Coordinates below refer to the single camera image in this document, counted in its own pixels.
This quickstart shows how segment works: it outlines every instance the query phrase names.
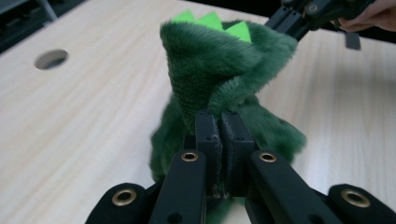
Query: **black clamp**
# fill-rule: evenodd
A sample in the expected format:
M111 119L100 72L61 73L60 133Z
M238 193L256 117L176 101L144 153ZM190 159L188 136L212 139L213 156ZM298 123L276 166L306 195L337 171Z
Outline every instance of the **black clamp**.
M338 18L351 20L359 16L374 0L282 0L282 7L265 23L282 34L301 40Z
M108 190L87 224L205 223L210 206L244 197L251 223L396 223L396 214L364 189L343 184L328 196L298 176L271 148L258 149L239 114L196 115L195 136L173 158L163 182Z

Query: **wooden table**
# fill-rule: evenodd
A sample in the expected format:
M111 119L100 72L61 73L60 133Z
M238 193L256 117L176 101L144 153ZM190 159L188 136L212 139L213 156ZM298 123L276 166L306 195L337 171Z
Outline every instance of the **wooden table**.
M188 8L267 20L176 0L91 0L0 56L1 223L83 223L111 187L153 183L149 138L171 92L159 28ZM293 167L310 187L348 183L395 210L396 46L344 41L309 33L258 95L306 134ZM53 49L67 60L36 68ZM249 223L245 208L225 223Z

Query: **hole in table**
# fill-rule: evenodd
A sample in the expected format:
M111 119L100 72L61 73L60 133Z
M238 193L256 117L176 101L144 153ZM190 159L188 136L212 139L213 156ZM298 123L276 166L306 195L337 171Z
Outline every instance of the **hole in table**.
M54 49L38 56L35 67L40 70L49 70L60 66L67 60L69 54L63 49Z

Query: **stuffed dinosaur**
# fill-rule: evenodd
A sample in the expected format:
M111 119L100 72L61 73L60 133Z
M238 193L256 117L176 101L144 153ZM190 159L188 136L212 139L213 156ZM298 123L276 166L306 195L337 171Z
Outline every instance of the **stuffed dinosaur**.
M306 142L303 133L260 105L256 93L285 66L297 41L251 21L221 21L215 12L195 19L190 10L161 25L172 94L162 122L151 136L154 181L166 177L184 135L195 132L195 114L207 109L216 119L239 113L259 148L271 148L292 162ZM230 200L206 213L220 223Z

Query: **green fur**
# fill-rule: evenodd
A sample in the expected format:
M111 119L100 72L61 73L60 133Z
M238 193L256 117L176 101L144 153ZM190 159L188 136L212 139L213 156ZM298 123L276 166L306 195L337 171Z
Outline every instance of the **green fur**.
M239 22L223 22L222 27ZM251 43L191 22L162 24L173 93L151 138L155 181L165 178L173 156L183 148L183 136L194 134L195 114L203 108L217 119L227 110L237 111L259 148L271 148L290 162L304 146L305 136L262 107L255 96L285 66L297 41L261 24L246 24ZM227 204L208 212L207 223L219 223Z

